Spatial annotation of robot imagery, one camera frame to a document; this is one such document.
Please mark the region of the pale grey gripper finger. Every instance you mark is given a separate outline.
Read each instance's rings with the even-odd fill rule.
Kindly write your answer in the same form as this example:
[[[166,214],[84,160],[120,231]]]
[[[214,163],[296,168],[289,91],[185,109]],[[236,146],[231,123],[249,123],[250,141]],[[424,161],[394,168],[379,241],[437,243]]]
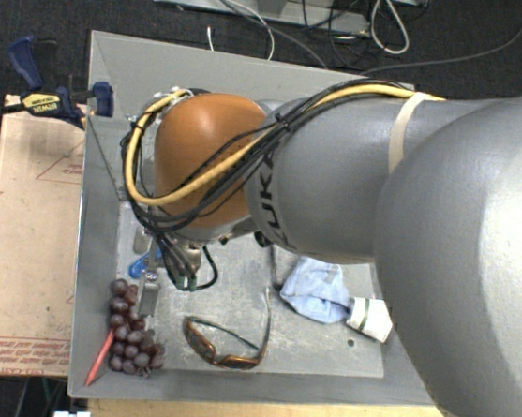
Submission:
[[[147,252],[149,235],[144,228],[137,228],[133,239],[133,251],[137,255],[143,255]]]
[[[160,287],[155,272],[142,272],[137,303],[137,311],[141,317],[147,318],[155,315]]]

